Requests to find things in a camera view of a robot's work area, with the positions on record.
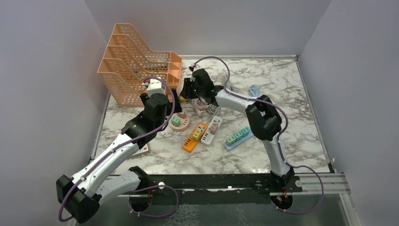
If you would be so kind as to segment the pink plug adapter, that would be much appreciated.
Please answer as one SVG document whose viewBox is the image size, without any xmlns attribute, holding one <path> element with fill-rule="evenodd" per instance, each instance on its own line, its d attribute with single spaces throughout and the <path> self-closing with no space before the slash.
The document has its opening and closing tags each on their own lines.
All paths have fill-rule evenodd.
<svg viewBox="0 0 399 226">
<path fill-rule="evenodd" d="M 185 119 L 186 115 L 187 115 L 186 111 L 181 111 L 180 113 L 176 113 L 176 116 L 181 119 Z"/>
<path fill-rule="evenodd" d="M 217 132 L 217 130 L 218 130 L 218 123 L 213 122 L 209 128 L 209 132 L 214 135 Z"/>
</svg>

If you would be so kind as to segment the green plug adapter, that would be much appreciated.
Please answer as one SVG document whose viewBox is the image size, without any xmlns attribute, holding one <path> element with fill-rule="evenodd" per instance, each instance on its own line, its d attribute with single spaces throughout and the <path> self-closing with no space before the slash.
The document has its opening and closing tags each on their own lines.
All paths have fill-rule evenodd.
<svg viewBox="0 0 399 226">
<path fill-rule="evenodd" d="M 225 144 L 227 146 L 231 146 L 232 144 L 234 144 L 236 142 L 236 137 L 234 135 L 227 137 Z"/>
<path fill-rule="evenodd" d="M 177 116 L 173 116 L 170 121 L 171 121 L 172 125 L 174 125 L 176 127 L 179 127 L 181 125 L 181 120 Z"/>
</svg>

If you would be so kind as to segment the teal cube plug adapter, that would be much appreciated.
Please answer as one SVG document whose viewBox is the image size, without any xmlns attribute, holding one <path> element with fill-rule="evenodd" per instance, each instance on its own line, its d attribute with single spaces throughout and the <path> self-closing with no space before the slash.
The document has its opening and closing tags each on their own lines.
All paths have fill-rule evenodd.
<svg viewBox="0 0 399 226">
<path fill-rule="evenodd" d="M 250 129 L 250 127 L 246 126 L 246 127 L 244 127 L 244 128 L 241 130 L 241 132 L 242 132 L 243 136 L 245 137 L 245 136 L 247 136 L 247 135 L 251 132 L 251 129 Z"/>
</svg>

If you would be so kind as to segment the yellow cube plug adapter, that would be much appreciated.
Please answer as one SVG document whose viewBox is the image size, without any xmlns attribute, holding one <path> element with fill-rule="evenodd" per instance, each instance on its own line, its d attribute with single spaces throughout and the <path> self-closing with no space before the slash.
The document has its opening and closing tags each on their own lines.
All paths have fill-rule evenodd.
<svg viewBox="0 0 399 226">
<path fill-rule="evenodd" d="M 202 131 L 203 131 L 203 130 L 201 130 L 201 129 L 196 129 L 196 130 L 193 132 L 193 134 L 192 134 L 192 139 L 195 140 L 195 141 L 200 140 L 200 139 L 201 139 L 201 136 L 202 136 Z"/>
</svg>

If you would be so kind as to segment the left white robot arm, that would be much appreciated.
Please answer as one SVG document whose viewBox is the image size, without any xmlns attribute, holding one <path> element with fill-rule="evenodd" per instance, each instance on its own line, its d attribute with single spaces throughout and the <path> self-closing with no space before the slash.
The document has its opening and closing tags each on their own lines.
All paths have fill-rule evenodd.
<svg viewBox="0 0 399 226">
<path fill-rule="evenodd" d="M 61 204 L 58 219 L 66 222 L 75 219 L 85 223 L 91 219 L 106 201 L 125 192 L 143 193 L 148 187 L 146 178 L 134 171 L 128 171 L 113 179 L 108 177 L 128 157 L 136 154 L 157 133 L 168 125 L 172 114 L 182 108 L 176 89 L 170 89 L 169 99 L 164 90 L 140 95 L 144 109 L 129 120 L 113 143 L 89 165 L 68 177 L 62 175 L 56 181 L 56 193 Z"/>
</svg>

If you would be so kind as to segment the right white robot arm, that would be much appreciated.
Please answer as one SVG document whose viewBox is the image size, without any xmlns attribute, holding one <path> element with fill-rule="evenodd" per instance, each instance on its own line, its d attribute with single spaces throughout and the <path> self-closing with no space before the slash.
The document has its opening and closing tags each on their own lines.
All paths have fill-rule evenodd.
<svg viewBox="0 0 399 226">
<path fill-rule="evenodd" d="M 215 85 L 209 74 L 203 68 L 189 68 L 190 78 L 184 79 L 180 95 L 185 99 L 202 98 L 207 104 L 233 109 L 246 115 L 254 136 L 262 141 L 271 163 L 271 185 L 279 192 L 290 186 L 294 178 L 294 166 L 287 162 L 281 143 L 282 127 L 287 122 L 287 116 L 272 103 L 270 98 L 262 95 L 258 98 L 241 96 L 238 93 Z"/>
</svg>

